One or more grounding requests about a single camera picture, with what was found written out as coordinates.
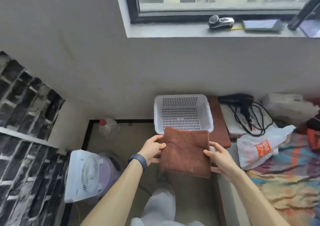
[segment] white plastic bag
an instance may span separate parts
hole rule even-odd
[[[261,137],[243,135],[237,140],[241,168],[244,170],[253,169],[263,164],[272,155],[277,155],[279,145],[295,128],[292,125],[284,128],[270,126]]]
[[[99,123],[99,132],[104,135],[106,139],[115,138],[120,131],[120,126],[114,119],[101,119]]]
[[[318,114],[319,107],[305,101],[300,94],[267,94],[262,105],[273,118],[299,126]]]

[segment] leg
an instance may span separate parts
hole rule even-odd
[[[162,221],[174,221],[176,215],[176,200],[170,184],[162,183],[152,194],[141,220],[146,225],[156,225]]]

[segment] laundry basket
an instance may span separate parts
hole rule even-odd
[[[214,130],[207,97],[202,94],[161,95],[154,100],[154,128],[163,135],[165,128],[200,131]]]

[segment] colorful blanket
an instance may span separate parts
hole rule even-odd
[[[305,135],[293,133],[278,155],[247,174],[291,226],[320,226],[320,154]]]

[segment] brown towel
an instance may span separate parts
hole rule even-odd
[[[210,158],[203,153],[204,149],[209,150],[208,131],[181,131],[166,127],[161,142],[167,144],[161,154],[161,171],[210,178]]]

